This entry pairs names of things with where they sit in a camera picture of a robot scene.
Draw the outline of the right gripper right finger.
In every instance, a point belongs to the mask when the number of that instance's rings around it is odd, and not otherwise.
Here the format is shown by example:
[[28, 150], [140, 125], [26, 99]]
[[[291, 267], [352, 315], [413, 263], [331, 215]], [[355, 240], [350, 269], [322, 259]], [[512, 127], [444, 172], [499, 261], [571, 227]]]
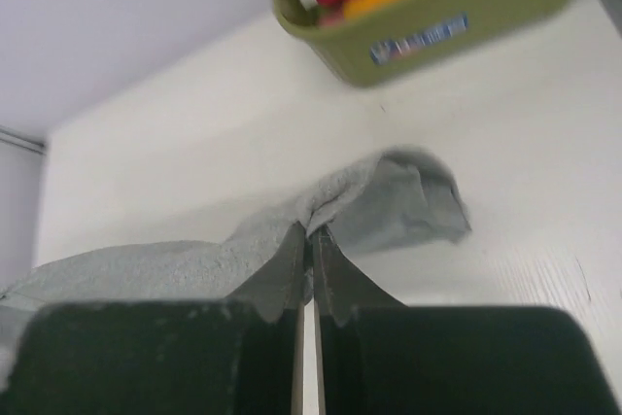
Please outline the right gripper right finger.
[[607, 381], [566, 312], [408, 306], [311, 239], [324, 414], [604, 414]]

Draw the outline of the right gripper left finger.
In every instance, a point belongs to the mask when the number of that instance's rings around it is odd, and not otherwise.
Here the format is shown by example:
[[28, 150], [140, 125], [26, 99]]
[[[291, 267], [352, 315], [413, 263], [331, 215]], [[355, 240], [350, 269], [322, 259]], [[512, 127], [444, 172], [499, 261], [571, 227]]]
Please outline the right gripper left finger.
[[298, 414], [305, 233], [219, 300], [59, 303], [22, 335], [11, 414]]

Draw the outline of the grey t shirt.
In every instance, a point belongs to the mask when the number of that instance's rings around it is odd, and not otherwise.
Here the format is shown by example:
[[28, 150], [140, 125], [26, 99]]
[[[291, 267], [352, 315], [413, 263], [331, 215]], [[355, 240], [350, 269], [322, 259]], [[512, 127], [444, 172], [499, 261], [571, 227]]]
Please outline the grey t shirt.
[[470, 230], [449, 168], [436, 156], [391, 148], [328, 174], [246, 218], [226, 240], [107, 247], [32, 269], [1, 293], [1, 375], [8, 378], [32, 316], [59, 301], [220, 298], [267, 263], [288, 230], [327, 227], [355, 255], [458, 242]]

